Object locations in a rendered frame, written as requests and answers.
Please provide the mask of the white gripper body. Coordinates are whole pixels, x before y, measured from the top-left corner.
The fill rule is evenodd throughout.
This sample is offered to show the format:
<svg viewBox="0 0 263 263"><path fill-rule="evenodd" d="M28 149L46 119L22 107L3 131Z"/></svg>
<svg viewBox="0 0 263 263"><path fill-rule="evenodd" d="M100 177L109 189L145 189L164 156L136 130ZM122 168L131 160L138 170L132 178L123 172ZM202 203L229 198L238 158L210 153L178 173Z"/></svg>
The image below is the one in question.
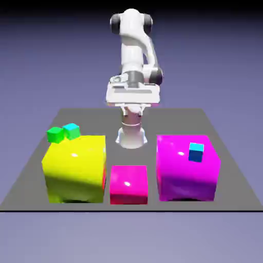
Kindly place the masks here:
<svg viewBox="0 0 263 263"><path fill-rule="evenodd" d="M139 83L138 88L131 88L126 82L109 83L106 102L109 104L158 104L160 86Z"/></svg>

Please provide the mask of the small teal green cube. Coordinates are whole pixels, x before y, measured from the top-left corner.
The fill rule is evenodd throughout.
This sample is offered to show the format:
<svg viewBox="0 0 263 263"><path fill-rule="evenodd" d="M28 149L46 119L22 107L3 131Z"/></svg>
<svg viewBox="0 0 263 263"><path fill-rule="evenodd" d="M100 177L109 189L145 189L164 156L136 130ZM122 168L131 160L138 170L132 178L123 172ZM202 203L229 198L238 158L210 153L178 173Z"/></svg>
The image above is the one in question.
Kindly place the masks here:
<svg viewBox="0 0 263 263"><path fill-rule="evenodd" d="M80 127L74 123L66 124L62 127L62 129L68 140L76 139L81 135Z"/></svg>

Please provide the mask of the small blue cube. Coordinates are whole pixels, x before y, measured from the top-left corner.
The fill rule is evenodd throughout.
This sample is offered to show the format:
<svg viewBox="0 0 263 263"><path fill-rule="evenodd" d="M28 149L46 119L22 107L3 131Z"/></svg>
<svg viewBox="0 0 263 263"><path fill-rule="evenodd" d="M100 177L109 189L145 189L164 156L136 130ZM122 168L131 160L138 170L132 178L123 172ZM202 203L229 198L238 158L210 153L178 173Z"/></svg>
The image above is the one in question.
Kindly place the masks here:
<svg viewBox="0 0 263 263"><path fill-rule="evenodd" d="M189 145L189 161L202 162L204 144L191 142Z"/></svg>

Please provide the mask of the large pink box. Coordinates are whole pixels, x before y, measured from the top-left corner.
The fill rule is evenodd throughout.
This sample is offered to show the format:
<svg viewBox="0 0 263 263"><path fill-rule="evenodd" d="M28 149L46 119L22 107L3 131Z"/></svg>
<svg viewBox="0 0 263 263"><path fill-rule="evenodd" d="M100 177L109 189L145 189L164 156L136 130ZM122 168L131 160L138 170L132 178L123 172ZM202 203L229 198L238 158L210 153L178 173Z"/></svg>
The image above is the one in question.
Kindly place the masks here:
<svg viewBox="0 0 263 263"><path fill-rule="evenodd" d="M113 165L110 171L110 204L148 204L146 165Z"/></svg>

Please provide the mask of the large magenta box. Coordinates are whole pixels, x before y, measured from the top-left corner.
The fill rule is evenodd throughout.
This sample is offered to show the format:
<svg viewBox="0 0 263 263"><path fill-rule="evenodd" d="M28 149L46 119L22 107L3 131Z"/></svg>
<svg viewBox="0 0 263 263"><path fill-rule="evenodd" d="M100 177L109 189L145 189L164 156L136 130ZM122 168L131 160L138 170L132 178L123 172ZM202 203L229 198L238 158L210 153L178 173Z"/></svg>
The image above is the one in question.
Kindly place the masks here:
<svg viewBox="0 0 263 263"><path fill-rule="evenodd" d="M191 142L204 144L202 162L189 161ZM207 135L157 135L159 200L213 201L221 161Z"/></svg>

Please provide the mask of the large yellow box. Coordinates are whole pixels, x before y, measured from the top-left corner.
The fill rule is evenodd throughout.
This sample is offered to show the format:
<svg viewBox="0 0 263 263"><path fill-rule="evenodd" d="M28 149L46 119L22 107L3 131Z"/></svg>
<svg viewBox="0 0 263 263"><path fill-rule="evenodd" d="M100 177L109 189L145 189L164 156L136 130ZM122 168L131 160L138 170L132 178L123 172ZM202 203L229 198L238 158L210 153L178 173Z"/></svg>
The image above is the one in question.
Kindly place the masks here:
<svg viewBox="0 0 263 263"><path fill-rule="evenodd" d="M79 136L52 143L42 159L50 203L102 203L106 180L106 138Z"/></svg>

